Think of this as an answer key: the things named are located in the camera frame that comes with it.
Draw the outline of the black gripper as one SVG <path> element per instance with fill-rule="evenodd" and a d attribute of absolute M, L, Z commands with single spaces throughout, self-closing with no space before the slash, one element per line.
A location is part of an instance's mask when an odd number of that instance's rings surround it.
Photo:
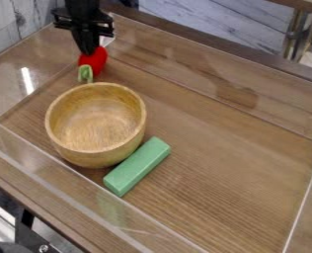
<path fill-rule="evenodd" d="M 99 0 L 63 0 L 52 9 L 54 25 L 70 30 L 83 54 L 91 55 L 99 46 L 99 36 L 114 37 L 114 19 L 99 8 Z"/>

